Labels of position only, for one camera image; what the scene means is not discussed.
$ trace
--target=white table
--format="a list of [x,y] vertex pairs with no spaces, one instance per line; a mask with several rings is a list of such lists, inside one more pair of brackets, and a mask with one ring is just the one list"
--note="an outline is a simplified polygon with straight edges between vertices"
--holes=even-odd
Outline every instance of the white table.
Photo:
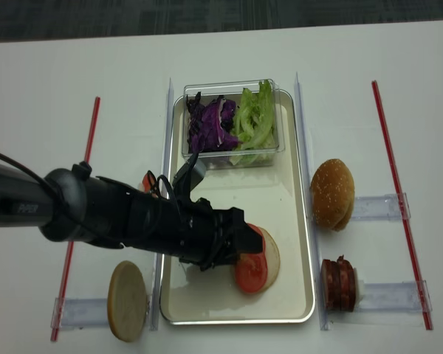
[[[51,344],[66,245],[37,229],[0,229],[0,353],[443,353],[443,21],[0,44],[0,151],[41,175],[70,167],[83,158],[98,95],[91,165],[136,185],[161,168],[170,77],[175,95],[189,83],[261,77],[292,91],[296,72],[308,117],[377,114],[370,82],[378,80],[434,331],[336,324],[325,333],[315,311],[301,326],[180,328],[161,319],[139,344],[108,329],[61,332]],[[102,267],[113,257],[80,252]],[[73,282],[88,276],[71,270]]]

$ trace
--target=red stick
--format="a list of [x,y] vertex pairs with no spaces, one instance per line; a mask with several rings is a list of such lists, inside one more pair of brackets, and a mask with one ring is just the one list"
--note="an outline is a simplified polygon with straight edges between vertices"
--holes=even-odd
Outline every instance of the red stick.
[[[97,127],[98,109],[100,107],[100,97],[95,98],[94,112],[92,113],[92,121],[90,122],[89,138],[87,139],[86,154],[84,159],[90,161],[90,153],[92,152],[92,144],[94,142],[95,128]],[[59,299],[66,297],[67,280],[69,279],[69,271],[71,268],[72,252],[74,251],[74,241],[67,243],[66,259],[64,260],[64,268],[62,271],[61,287],[59,289]],[[62,309],[59,308],[56,323],[61,322]],[[58,341],[59,328],[53,328],[51,332],[51,341]]]
[[[394,158],[394,152],[392,151],[391,138],[389,136],[389,130],[387,128],[387,123],[385,122],[384,108],[382,107],[381,95],[379,93],[379,86],[377,81],[371,83],[372,91],[374,92],[374,99],[376,100],[377,113],[379,114],[379,121],[381,123],[382,135],[384,136],[385,149],[387,150],[387,156],[389,158],[389,165],[391,166],[392,178],[394,179],[394,186],[396,193],[401,198],[402,196],[402,185],[399,180],[399,172],[397,171],[396,161]],[[402,222],[404,224],[405,238],[407,239],[408,251],[411,255],[413,275],[415,276],[415,281],[417,282],[417,288],[419,291],[420,302],[422,303],[422,308],[427,308],[427,303],[425,300],[425,295],[422,288],[422,273],[420,272],[419,260],[416,256],[415,245],[413,244],[412,238],[412,228],[408,219],[404,218],[404,201],[399,201],[400,211],[402,212]],[[425,321],[425,328],[427,330],[433,329],[433,323],[431,321],[430,311],[423,312],[423,320]]]

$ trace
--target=bun top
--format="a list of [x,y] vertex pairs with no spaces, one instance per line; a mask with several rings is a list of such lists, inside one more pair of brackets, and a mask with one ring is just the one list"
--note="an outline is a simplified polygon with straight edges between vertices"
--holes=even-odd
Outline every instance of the bun top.
[[313,214],[319,226],[344,229],[354,206],[354,180],[343,161],[325,161],[310,184]]

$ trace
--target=purple cabbage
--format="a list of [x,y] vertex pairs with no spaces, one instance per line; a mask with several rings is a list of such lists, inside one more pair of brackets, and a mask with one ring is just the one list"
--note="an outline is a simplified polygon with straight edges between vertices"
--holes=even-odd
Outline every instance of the purple cabbage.
[[219,96],[206,107],[200,103],[201,93],[189,100],[186,106],[190,113],[189,152],[229,151],[239,144],[238,138],[230,134],[236,104]]

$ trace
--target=gray carpet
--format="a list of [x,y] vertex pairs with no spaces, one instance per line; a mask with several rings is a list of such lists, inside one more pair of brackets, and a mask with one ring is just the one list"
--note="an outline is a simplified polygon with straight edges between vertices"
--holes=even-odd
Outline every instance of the gray carpet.
[[0,0],[0,41],[443,19],[443,0]]

